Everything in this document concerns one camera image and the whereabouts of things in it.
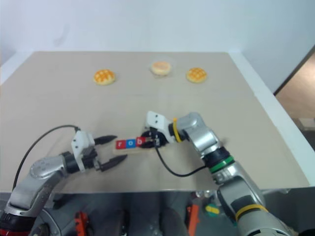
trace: yellow object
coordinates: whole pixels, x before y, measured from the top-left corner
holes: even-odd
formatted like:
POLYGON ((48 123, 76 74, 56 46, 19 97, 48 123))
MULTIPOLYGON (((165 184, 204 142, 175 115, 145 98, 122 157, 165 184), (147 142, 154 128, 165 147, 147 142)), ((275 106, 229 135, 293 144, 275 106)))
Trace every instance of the yellow object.
POLYGON ((181 140, 181 138, 179 137, 179 134, 178 134, 178 131, 177 131, 177 127, 176 127, 176 122, 177 122, 177 119, 174 118, 174 119, 173 119, 173 131, 174 131, 174 135, 175 135, 176 141, 180 143, 182 140, 181 140))
POLYGON ((212 206, 206 206, 206 211, 211 212, 214 214, 219 214, 220 210, 218 208, 212 207, 212 206))
POLYGON ((202 83, 207 78, 207 72, 199 67, 194 67, 187 72, 186 78, 193 83, 202 83))
POLYGON ((115 81, 115 74, 110 70, 99 70, 94 75, 94 82, 98 85, 109 85, 115 81))
POLYGON ((151 65, 151 71, 156 75, 167 75, 171 68, 171 64, 166 61, 156 61, 151 65))
POLYGON ((255 208, 259 208, 259 209, 264 210, 265 212, 268 212, 268 210, 267 210, 264 206, 262 206, 262 205, 259 205, 259 204, 247 205, 247 206, 245 206, 245 207, 243 207, 243 208, 241 208, 241 209, 239 209, 239 210, 237 211, 237 213, 235 214, 235 219, 236 219, 236 221, 238 221, 238 217, 240 217, 240 215, 241 215, 243 212, 245 212, 245 211, 247 211, 247 210, 250 210, 250 209, 255 209, 255 208))

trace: green ring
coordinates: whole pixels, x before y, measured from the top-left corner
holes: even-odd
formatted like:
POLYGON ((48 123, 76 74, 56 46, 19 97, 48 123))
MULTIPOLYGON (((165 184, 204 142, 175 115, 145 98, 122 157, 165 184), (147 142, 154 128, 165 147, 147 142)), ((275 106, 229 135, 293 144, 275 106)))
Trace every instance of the green ring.
POLYGON ((215 166, 211 167, 209 170, 211 173, 217 171, 218 169, 221 169, 222 167, 226 166, 228 163, 232 162, 233 156, 229 156, 228 158, 226 158, 225 160, 219 162, 218 164, 216 164, 215 166))

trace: pastry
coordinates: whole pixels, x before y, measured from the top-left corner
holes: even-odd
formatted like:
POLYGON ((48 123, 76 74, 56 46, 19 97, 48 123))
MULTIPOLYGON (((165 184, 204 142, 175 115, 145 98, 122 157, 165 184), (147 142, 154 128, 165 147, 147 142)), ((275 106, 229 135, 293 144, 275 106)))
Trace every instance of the pastry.
POLYGON ((99 70, 94 75, 94 82, 98 85, 110 85, 115 81, 115 74, 110 70, 99 70))
POLYGON ((151 71, 156 75, 167 75, 171 69, 171 64, 166 61, 156 61, 151 65, 151 71))
POLYGON ((207 72, 199 67, 194 67, 187 72, 186 77, 190 82, 202 83, 207 78, 207 72))

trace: floor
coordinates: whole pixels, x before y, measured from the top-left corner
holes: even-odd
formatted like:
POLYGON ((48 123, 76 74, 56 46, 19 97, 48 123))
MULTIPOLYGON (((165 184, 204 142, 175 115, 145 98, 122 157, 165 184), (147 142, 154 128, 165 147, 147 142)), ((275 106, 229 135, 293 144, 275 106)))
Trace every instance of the floor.
MULTIPOLYGON (((161 209, 170 207, 175 209, 184 221, 186 206, 191 204, 190 192, 160 192, 160 193, 125 193, 125 194, 77 194, 64 195, 65 202, 59 209, 48 211, 57 222, 62 235, 75 235, 74 214, 81 210, 89 215, 94 232, 99 232, 100 227, 110 216, 120 209, 127 209, 130 213, 130 236, 161 236, 159 230, 159 213, 161 209)), ((8 194, 2 194, 0 209, 5 206, 8 194)), ((237 229, 225 216, 211 218, 199 212, 200 223, 196 229, 198 235, 236 236, 237 229)), ((59 236, 58 229, 45 212, 36 220, 36 224, 48 222, 52 236, 59 236)))
MULTIPOLYGON (((292 189, 287 194, 280 192, 265 195, 267 208, 276 217, 298 232, 315 226, 315 188, 292 189)), ((0 195, 0 209, 3 209, 9 194, 0 195)), ((124 193, 124 194, 77 194, 64 195, 58 209, 47 209, 55 219, 62 235, 75 235, 74 214, 81 210, 89 215, 95 233, 109 217, 120 209, 130 213, 130 236, 161 236, 159 212, 165 207, 175 209, 184 221, 186 206, 191 203, 190 192, 124 193)), ((200 223, 196 236, 237 236, 237 228, 224 215, 211 218, 199 212, 200 223)), ((42 212, 36 224, 49 223, 51 236, 60 236, 49 216, 42 212)))
POLYGON ((276 98, 291 118, 315 118, 315 53, 276 98))

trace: yellow ring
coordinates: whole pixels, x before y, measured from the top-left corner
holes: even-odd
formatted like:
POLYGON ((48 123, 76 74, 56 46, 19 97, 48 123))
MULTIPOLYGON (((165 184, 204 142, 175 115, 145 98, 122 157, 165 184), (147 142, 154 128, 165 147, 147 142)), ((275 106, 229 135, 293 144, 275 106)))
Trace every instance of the yellow ring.
POLYGON ((236 221, 238 221, 238 217, 240 217, 240 215, 241 215, 243 212, 245 212, 245 211, 247 211, 247 210, 250 210, 250 209, 255 209, 255 208, 259 208, 259 209, 264 210, 265 212, 268 212, 268 210, 267 210, 264 206, 262 206, 262 205, 259 205, 259 204, 247 205, 247 206, 245 206, 245 207, 243 207, 243 208, 241 208, 241 209, 239 209, 239 210, 237 211, 237 213, 235 214, 235 219, 236 219, 236 221))
POLYGON ((180 143, 182 140, 181 140, 181 138, 179 137, 179 134, 178 134, 178 131, 177 131, 177 127, 176 127, 176 122, 177 122, 177 119, 174 118, 174 119, 173 119, 173 131, 174 131, 174 135, 175 135, 176 141, 180 143))

